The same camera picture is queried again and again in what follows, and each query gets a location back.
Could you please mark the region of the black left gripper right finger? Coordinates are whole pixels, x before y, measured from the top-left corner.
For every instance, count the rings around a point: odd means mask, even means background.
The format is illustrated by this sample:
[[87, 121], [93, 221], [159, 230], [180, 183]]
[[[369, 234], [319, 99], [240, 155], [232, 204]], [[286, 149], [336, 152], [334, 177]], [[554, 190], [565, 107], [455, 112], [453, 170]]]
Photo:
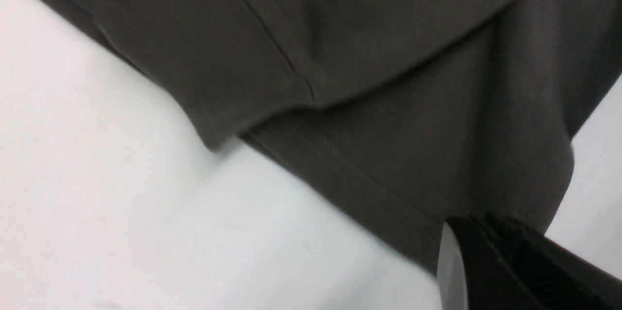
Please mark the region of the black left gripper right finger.
[[506, 263], [546, 310], [619, 310], [621, 280], [515, 218], [486, 216]]

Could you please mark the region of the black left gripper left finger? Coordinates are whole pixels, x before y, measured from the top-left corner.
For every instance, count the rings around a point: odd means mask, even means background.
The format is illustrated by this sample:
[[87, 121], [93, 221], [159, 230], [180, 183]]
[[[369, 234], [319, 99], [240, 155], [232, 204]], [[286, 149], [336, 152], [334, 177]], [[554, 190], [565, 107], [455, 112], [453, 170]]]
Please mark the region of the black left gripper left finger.
[[499, 230], [469, 217], [442, 227], [437, 281], [443, 310], [548, 310], [504, 256]]

